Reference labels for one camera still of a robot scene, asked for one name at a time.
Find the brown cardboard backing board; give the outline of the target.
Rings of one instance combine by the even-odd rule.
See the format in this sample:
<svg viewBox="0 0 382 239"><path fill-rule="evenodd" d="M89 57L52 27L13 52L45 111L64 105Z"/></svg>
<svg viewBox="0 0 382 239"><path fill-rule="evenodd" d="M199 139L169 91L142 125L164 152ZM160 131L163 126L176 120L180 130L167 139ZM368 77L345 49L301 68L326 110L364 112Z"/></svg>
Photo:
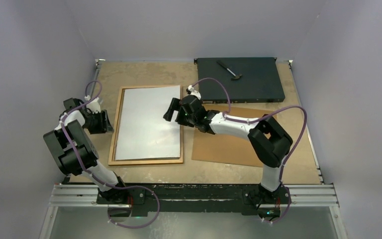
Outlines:
<svg viewBox="0 0 382 239"><path fill-rule="evenodd" d="M263 167L247 139L194 130L191 160Z"/></svg>

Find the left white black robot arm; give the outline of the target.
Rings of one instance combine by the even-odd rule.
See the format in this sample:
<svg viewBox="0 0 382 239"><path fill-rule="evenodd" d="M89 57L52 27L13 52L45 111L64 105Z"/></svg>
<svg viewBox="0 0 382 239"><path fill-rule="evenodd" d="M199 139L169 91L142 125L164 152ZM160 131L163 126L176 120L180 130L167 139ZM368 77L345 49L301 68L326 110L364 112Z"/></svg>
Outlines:
<svg viewBox="0 0 382 239"><path fill-rule="evenodd" d="M43 139L59 170L65 175L83 176L98 186L98 194L109 203L124 203L129 196L125 183L99 162L98 152L89 134L113 132L106 110L100 106L70 98L57 127Z"/></svg>

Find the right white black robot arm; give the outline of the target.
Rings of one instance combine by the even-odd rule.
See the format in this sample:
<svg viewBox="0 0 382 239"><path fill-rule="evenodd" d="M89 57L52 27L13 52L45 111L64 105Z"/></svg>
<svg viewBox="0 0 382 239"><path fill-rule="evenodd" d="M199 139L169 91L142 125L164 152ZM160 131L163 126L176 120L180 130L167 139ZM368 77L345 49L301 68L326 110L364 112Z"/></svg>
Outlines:
<svg viewBox="0 0 382 239"><path fill-rule="evenodd" d="M290 154L293 139L274 117L228 117L223 112L207 110L193 95L182 99L172 98L163 119L172 121L173 115L176 115L177 124L195 127L202 133L230 135L249 141L263 164L260 198L270 203L279 196L281 167Z"/></svg>

